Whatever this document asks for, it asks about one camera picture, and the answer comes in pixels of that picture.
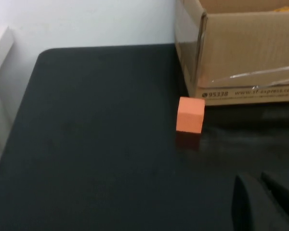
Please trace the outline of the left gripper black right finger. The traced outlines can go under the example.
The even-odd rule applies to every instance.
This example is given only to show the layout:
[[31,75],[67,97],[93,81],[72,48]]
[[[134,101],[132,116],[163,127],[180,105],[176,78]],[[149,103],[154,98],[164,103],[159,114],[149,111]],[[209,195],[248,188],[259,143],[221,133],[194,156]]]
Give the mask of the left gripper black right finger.
[[261,230],[289,231],[289,183],[277,175],[263,172],[264,198],[261,200]]

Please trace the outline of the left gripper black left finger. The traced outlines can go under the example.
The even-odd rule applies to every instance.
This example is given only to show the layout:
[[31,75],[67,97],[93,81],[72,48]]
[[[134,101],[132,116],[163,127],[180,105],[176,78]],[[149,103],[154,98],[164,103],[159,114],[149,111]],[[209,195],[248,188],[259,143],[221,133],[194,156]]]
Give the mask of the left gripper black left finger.
[[235,231],[289,231],[287,215],[265,184],[249,174],[236,175],[232,223]]

